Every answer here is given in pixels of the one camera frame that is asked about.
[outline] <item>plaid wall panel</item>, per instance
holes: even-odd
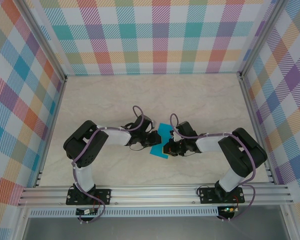
[[[263,16],[263,19],[262,19],[262,21],[261,21],[261,23],[260,23],[257,31],[255,32],[255,34],[253,36],[253,39],[252,39],[252,41],[251,41],[251,43],[249,45],[249,48],[248,48],[248,50],[246,51],[246,53],[244,55],[243,61],[242,61],[241,65],[240,65],[240,67],[238,69],[239,72],[242,72],[242,70],[243,70],[243,68],[244,68],[244,66],[245,66],[245,64],[247,62],[247,59],[250,56],[251,51],[254,49],[254,47],[255,47],[255,45],[257,43],[257,40],[260,37],[260,34],[264,30],[266,22],[268,21],[269,17],[271,16],[272,11],[274,10],[274,7],[275,7],[277,1],[278,0],[271,0],[271,3],[270,3],[268,9],[265,12],[265,15]]]
[[[300,219],[300,0],[289,1],[245,80],[270,161]]]
[[[265,2],[27,0],[64,70],[76,75],[237,72]]]
[[[34,180],[60,88],[13,1],[0,0],[0,240]]]

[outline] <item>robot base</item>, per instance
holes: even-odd
[[[87,192],[88,194],[95,196],[96,198],[102,200],[105,205],[110,204],[111,189],[96,189],[96,185]],[[81,192],[75,184],[73,184],[73,189],[69,189],[65,201],[66,205],[99,205],[96,200],[88,197],[83,192]]]
[[[236,187],[232,190],[223,201],[220,201],[215,193],[215,187],[200,187],[197,193],[200,196],[201,204],[243,204],[245,202],[245,196],[241,187]]]

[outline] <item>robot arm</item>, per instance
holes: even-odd
[[[91,120],[85,121],[64,143],[63,148],[70,159],[75,159],[84,149],[87,141],[97,129],[100,130],[92,139],[90,145],[76,162],[75,176],[76,183],[73,185],[75,191],[79,191],[78,185],[87,193],[94,195],[96,187],[92,178],[92,162],[96,159],[101,148],[105,145],[131,146],[136,143],[146,148],[161,143],[161,137],[158,131],[153,131],[154,122],[147,116],[144,116],[142,125],[133,131],[124,131],[124,129],[133,129],[140,124],[142,116],[138,116],[134,123],[128,123],[121,130],[114,128],[104,128],[96,125]]]
[[[197,133],[185,121],[176,126],[178,132],[187,137],[197,137]],[[211,134],[209,137],[198,138],[177,137],[174,131],[170,132],[173,139],[164,145],[163,152],[171,156],[184,156],[187,151],[195,153],[223,152],[230,164],[225,176],[215,183],[215,194],[223,202],[232,191],[253,171],[252,163],[241,145],[229,134]],[[267,160],[267,154],[262,147],[243,128],[232,132],[247,148],[258,168]]]

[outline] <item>gray floor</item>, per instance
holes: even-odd
[[[253,206],[232,222],[217,217],[31,218],[24,240],[288,240],[279,206]]]
[[[235,74],[69,77],[40,186],[72,185],[65,140],[86,120],[105,127],[134,122],[133,105],[158,123],[168,124],[170,114],[176,113],[198,134],[242,127],[254,135]],[[97,185],[215,183],[228,168],[219,152],[165,159],[151,155],[150,148],[131,151],[126,146],[104,146],[92,164]],[[254,181],[268,181],[263,165]]]

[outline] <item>beige floor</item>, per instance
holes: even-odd
[[[158,123],[171,113],[188,121],[198,134],[253,128],[235,74],[116,75],[70,77],[55,125],[40,181],[41,186],[73,184],[65,140],[86,120],[119,127],[135,121],[132,106]],[[105,146],[92,164],[97,185],[156,185],[215,183],[228,170],[222,153],[206,152],[164,159],[150,148],[131,151]],[[264,166],[255,182],[267,182]]]

